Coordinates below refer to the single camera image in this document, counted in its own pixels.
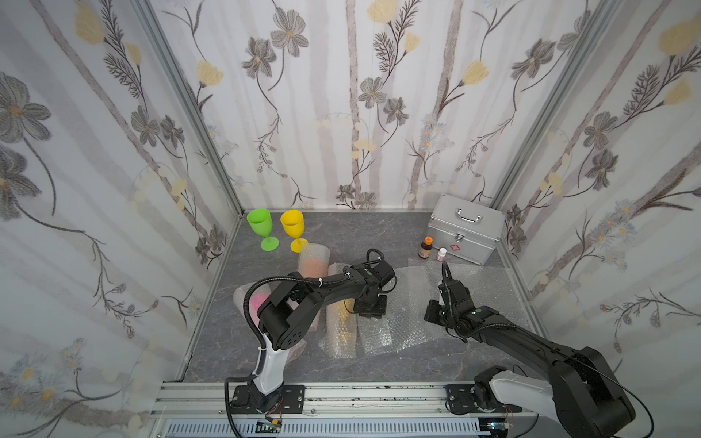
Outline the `amber glass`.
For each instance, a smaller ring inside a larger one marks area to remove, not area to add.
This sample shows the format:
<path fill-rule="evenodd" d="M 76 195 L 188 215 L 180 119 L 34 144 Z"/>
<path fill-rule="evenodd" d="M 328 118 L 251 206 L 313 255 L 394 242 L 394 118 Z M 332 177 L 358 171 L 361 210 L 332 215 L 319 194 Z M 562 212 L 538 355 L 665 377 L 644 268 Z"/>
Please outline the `amber glass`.
<path fill-rule="evenodd" d="M 358 318 L 354 299 L 343 299 L 325 308 L 326 335 L 321 347 L 332 359 L 357 357 Z"/>

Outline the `yellow glass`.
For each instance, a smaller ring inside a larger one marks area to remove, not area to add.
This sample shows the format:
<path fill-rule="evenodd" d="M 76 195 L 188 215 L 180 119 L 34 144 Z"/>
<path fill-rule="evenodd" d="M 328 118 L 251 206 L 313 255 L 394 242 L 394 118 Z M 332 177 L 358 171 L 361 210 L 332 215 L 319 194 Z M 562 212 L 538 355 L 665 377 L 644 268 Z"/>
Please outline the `yellow glass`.
<path fill-rule="evenodd" d="M 290 243 L 291 251 L 299 254 L 308 244 L 308 241 L 302 237 L 305 232 L 303 213 L 299 210 L 288 210 L 281 215 L 280 222 L 285 233 L 293 239 Z"/>

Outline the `green plastic wine glass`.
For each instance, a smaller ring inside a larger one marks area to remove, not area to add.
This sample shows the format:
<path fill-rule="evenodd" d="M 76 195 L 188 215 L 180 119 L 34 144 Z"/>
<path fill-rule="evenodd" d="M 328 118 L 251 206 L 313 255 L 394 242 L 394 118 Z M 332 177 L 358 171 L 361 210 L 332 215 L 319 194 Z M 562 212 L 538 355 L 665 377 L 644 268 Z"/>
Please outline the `green plastic wine glass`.
<path fill-rule="evenodd" d="M 265 252 L 271 252 L 279 247 L 279 239 L 272 237 L 273 221 L 270 211 L 265 208 L 257 208 L 248 213 L 248 224 L 255 234 L 263 238 L 260 247 Z"/>

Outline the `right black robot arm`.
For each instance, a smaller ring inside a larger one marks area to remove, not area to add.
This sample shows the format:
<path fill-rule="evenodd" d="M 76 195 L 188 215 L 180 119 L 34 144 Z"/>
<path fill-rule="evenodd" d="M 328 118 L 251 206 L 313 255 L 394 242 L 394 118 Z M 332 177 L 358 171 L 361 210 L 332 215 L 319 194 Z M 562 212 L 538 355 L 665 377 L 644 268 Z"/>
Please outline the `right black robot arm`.
<path fill-rule="evenodd" d="M 502 366 L 481 372 L 467 395 L 449 395 L 458 414 L 490 414 L 509 405 L 558 422 L 571 437 L 615 437 L 636 418 L 637 396 L 616 379 L 598 350 L 576 350 L 518 326 L 488 306 L 477 307 L 468 288 L 441 266 L 441 299 L 431 300 L 425 321 L 448 334 L 501 350 L 529 366 L 535 378 Z"/>

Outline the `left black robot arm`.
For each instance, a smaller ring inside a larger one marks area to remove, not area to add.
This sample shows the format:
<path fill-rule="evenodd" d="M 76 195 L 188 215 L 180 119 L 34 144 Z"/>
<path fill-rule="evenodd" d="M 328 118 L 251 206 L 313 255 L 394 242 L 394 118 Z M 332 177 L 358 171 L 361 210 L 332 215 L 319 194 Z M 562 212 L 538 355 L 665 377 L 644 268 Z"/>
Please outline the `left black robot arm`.
<path fill-rule="evenodd" d="M 235 411 L 271 414 L 285 401 L 285 367 L 291 349 L 303 341 L 314 319 L 327 305 L 352 299 L 352 313 L 381 318 L 389 291 L 396 281 L 394 268 L 382 251 L 371 248 L 365 261 L 345 266 L 328 277 L 304 277 L 295 271 L 286 276 L 255 282 L 244 296 L 244 318 L 259 343 L 257 366 L 245 377 L 224 381 L 226 419 L 235 437 Z"/>

